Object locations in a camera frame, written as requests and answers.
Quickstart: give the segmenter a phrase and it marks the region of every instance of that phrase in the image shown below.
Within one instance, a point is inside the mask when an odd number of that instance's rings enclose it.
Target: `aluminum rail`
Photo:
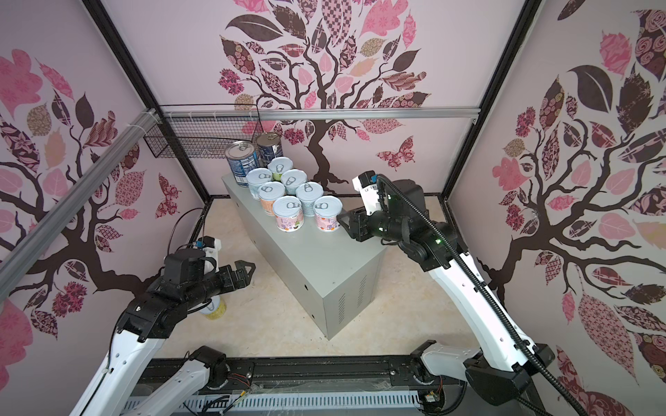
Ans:
[[[83,204],[104,182],[113,168],[139,139],[155,125],[155,110],[145,109],[116,138],[98,161],[90,167],[68,193],[46,214],[34,230],[0,264],[0,302],[19,283],[30,267],[51,245],[60,231],[77,215]]]
[[[261,120],[364,120],[368,118],[476,118],[478,107],[420,108],[312,108],[308,110],[259,110]],[[165,110],[165,117],[257,117],[256,110]]]

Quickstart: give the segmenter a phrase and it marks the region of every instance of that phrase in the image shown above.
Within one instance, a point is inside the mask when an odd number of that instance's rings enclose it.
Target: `tree mural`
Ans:
[[[43,80],[30,72],[31,58],[26,52],[15,49],[12,56],[14,63],[0,58],[0,76],[2,85],[15,85],[16,91],[4,88],[0,100],[13,117],[16,106],[42,100],[36,92]],[[0,162],[0,200],[4,208],[13,206],[0,210],[0,246],[9,251],[44,218],[52,205],[49,199],[57,202],[82,177],[85,159],[93,163],[99,159],[93,149],[111,145],[118,135],[113,111],[95,121],[85,94],[74,100],[69,83],[55,69],[44,64],[40,69],[53,86],[53,96],[28,112],[26,125],[31,136],[0,115],[0,133],[9,157],[14,159]],[[75,118],[70,113],[72,106]],[[57,126],[52,125],[51,114]],[[67,143],[76,148],[71,157],[67,155]],[[85,296],[90,294],[90,283],[99,291],[120,289],[138,295],[154,279],[142,282],[134,275],[104,270],[100,262],[100,252],[113,252],[110,241],[122,237],[112,223],[132,220],[139,213],[131,208],[143,189],[145,171],[131,170],[138,157],[139,146],[135,145],[63,229],[66,244],[30,268],[27,275],[39,275],[37,281],[17,286],[10,293],[33,291],[23,310],[30,311],[31,323],[39,331],[57,338],[58,318],[81,311]],[[109,204],[112,195],[114,200]],[[113,205],[120,208],[105,210]]]
[[[400,28],[407,0],[395,4],[392,0],[276,0],[268,2],[271,11],[264,0],[234,1],[247,11],[271,14],[269,17],[277,22],[247,14],[231,19],[226,26],[240,29],[252,39],[241,43],[222,37],[224,53],[240,76],[232,69],[223,69],[218,83],[230,94],[238,95],[237,108],[255,99],[261,108],[419,107],[429,95],[412,91],[426,73],[407,72],[418,50],[398,53],[398,49],[406,50],[416,36],[411,14],[402,21],[400,33],[389,35],[389,31]],[[313,16],[319,3],[322,18],[316,21]],[[360,10],[358,16],[352,7]],[[350,33],[363,14],[358,35]],[[367,39],[358,47],[357,39],[366,33],[379,37]],[[284,42],[277,50],[266,51],[262,46],[277,39]],[[249,86],[258,88],[259,95],[241,94]],[[385,88],[392,94],[385,94]],[[321,140],[347,140],[350,130],[361,140],[370,140],[368,133],[383,134],[401,126],[394,118],[363,120],[360,124],[353,125],[349,120],[293,120],[264,123],[264,129],[277,132],[290,144],[307,140],[306,147],[318,165],[313,180],[332,192],[329,183],[348,181],[331,172]],[[253,131],[254,125],[247,130]],[[377,156],[397,168],[413,159],[411,138],[408,143],[409,147],[403,146],[398,152]]]
[[[538,115],[528,107],[518,116],[518,137],[503,148],[506,156],[492,169],[507,191],[499,205],[506,207],[506,224],[515,234],[500,269],[480,264],[503,303],[517,262],[525,252],[536,251],[534,267],[545,269],[545,284],[563,288],[567,321],[577,310],[590,339],[634,378],[635,339],[648,365],[666,382],[666,339],[625,327],[666,331],[666,323],[645,309],[661,302],[666,288],[613,269],[635,264],[666,273],[664,264],[637,251],[666,249],[666,224],[655,218],[666,214],[666,186],[643,185],[666,174],[666,128],[644,124],[652,112],[651,119],[664,114],[666,91],[655,106],[650,84],[661,90],[666,80],[666,13],[635,13],[640,28],[634,48],[621,33],[604,33],[600,53],[607,71],[594,65],[572,68],[577,94],[565,92],[557,78]],[[622,78],[619,91],[613,90],[612,77]],[[591,110],[584,111],[586,119],[577,116],[579,104]],[[561,283],[555,281],[560,276]],[[591,295],[595,290],[607,302],[634,305],[609,306]]]

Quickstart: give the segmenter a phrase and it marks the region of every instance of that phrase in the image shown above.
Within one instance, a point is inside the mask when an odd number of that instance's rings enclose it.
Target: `wire basket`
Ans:
[[[165,136],[161,124],[154,125],[143,136],[156,158],[224,158],[224,150],[229,144],[237,140],[256,143],[256,138],[263,132],[259,117],[250,115],[168,116],[163,122],[171,126],[175,136]],[[180,146],[171,146],[167,139],[175,139]]]

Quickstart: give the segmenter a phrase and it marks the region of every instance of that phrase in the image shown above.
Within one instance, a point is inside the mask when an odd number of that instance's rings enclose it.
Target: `blue can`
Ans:
[[[247,174],[259,167],[259,159],[254,145],[251,142],[239,140],[229,144],[224,151],[224,155],[229,162],[234,178],[236,178],[236,183],[243,188],[247,188]]]

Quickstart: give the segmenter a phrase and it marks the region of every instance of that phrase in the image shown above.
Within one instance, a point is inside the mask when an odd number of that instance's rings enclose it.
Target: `table top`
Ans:
[[[304,217],[303,226],[296,231],[282,231],[275,217],[266,215],[261,203],[250,195],[249,189],[239,186],[232,174],[222,180],[238,203],[257,219],[299,271],[308,276],[322,297],[386,249],[379,238],[357,242],[343,228],[323,232],[317,228],[314,217]]]

